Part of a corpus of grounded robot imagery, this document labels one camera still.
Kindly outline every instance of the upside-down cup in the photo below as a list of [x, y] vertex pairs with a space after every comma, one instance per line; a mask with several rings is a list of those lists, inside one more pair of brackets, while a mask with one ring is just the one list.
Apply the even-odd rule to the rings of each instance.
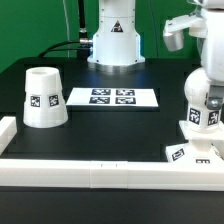
[[58, 69], [36, 67], [26, 71], [23, 121], [34, 128], [51, 128], [68, 120]]

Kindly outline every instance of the green wall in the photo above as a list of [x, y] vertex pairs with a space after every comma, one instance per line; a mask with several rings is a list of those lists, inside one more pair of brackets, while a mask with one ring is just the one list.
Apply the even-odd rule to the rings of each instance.
[[[167, 19], [189, 14], [194, 6], [186, 0], [151, 0], [155, 16], [155, 39], [149, 0], [136, 0], [136, 30], [142, 36], [146, 58], [197, 58], [195, 38], [185, 35], [185, 48], [167, 51], [162, 31]], [[78, 38], [77, 0], [67, 0], [71, 39]], [[98, 28], [98, 0], [85, 0], [90, 37]], [[47, 47], [67, 40], [62, 0], [1, 0], [0, 2], [0, 72], [23, 57], [35, 57]], [[67, 56], [51, 53], [48, 56]]]

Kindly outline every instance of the black table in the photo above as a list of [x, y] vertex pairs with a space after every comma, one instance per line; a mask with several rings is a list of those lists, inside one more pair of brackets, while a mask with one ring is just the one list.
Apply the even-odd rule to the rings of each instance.
[[[69, 120], [51, 129], [23, 124], [25, 71], [59, 69], [63, 96], [73, 87], [153, 88], [158, 108], [68, 107]], [[89, 70], [87, 62], [25, 58], [0, 76], [0, 119], [16, 116], [18, 133], [1, 158], [166, 162], [164, 149], [185, 140], [184, 82], [198, 61], [147, 60], [127, 74]], [[223, 192], [0, 187], [0, 223], [223, 223]]]

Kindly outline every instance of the white paper sheet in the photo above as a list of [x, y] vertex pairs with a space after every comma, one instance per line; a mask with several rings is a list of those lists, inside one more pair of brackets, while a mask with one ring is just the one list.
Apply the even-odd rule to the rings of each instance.
[[158, 107], [153, 89], [73, 88], [68, 106]]

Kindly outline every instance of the cable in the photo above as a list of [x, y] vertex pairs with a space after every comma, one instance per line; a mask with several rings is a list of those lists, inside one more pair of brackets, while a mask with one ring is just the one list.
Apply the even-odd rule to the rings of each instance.
[[149, 9], [151, 12], [151, 18], [152, 18], [152, 24], [153, 24], [153, 29], [154, 29], [154, 38], [155, 38], [155, 43], [156, 43], [156, 58], [159, 58], [159, 44], [157, 40], [157, 29], [156, 29], [156, 22], [155, 22], [155, 15], [153, 12], [153, 6], [152, 6], [152, 0], [149, 0]]
[[61, 47], [61, 46], [69, 45], [69, 44], [79, 44], [79, 43], [80, 43], [80, 41], [64, 41], [64, 42], [61, 42], [61, 43], [58, 43], [58, 44], [54, 44], [54, 45], [52, 45], [51, 47], [47, 48], [47, 49], [46, 49], [45, 51], [43, 51], [42, 53], [40, 53], [40, 54], [38, 55], [38, 57], [39, 57], [39, 58], [44, 57], [44, 55], [45, 55], [46, 53], [48, 53], [49, 51], [51, 51], [51, 50], [53, 50], [53, 49], [55, 49], [55, 48], [57, 48], [57, 47]]
[[67, 49], [52, 49], [52, 50], [46, 50], [45, 52], [42, 53], [41, 57], [44, 57], [46, 54], [50, 52], [55, 52], [55, 51], [77, 51], [79, 50], [78, 48], [67, 48]]
[[63, 0], [63, 6], [64, 6], [64, 13], [65, 13], [65, 21], [66, 21], [66, 29], [67, 29], [67, 40], [70, 41], [70, 24], [68, 19], [68, 10], [67, 10], [67, 4], [66, 0]]
[[79, 37], [87, 38], [87, 29], [86, 29], [86, 21], [85, 21], [85, 7], [84, 1], [78, 0], [78, 9], [79, 9]]

